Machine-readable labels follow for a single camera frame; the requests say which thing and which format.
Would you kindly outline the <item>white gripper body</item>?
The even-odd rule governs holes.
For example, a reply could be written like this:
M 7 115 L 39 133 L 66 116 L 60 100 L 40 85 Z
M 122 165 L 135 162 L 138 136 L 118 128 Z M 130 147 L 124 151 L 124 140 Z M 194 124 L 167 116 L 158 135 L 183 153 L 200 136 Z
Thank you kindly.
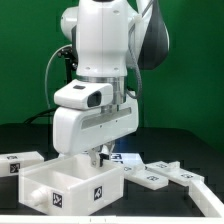
M 53 146 L 60 154 L 75 155 L 136 131 L 138 103 L 126 98 L 118 111 L 102 113 L 59 107 L 53 119 Z

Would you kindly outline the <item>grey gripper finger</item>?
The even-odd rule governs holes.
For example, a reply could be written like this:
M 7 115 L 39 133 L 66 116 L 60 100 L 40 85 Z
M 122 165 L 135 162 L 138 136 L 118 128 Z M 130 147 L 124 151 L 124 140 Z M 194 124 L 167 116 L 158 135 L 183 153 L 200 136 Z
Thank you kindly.
M 100 153 L 101 157 L 103 159 L 109 160 L 111 158 L 114 147 L 115 147 L 114 142 L 108 142 L 108 143 L 104 144 L 102 146 L 102 150 L 101 150 L 101 153 Z
M 98 150 L 95 149 L 95 148 L 90 149 L 88 151 L 88 155 L 90 156 L 91 165 L 93 167 L 99 167 L 100 166 L 101 158 L 100 158 L 100 155 L 98 153 Z

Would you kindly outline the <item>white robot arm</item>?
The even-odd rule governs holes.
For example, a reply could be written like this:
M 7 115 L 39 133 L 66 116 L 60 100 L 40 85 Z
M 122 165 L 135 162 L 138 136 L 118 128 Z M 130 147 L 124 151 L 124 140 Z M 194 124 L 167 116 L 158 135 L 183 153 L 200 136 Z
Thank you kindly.
M 158 0 L 136 3 L 80 0 L 62 17 L 78 62 L 76 78 L 54 94 L 53 145 L 62 155 L 86 151 L 94 167 L 137 129 L 140 71 L 156 68 L 169 51 Z

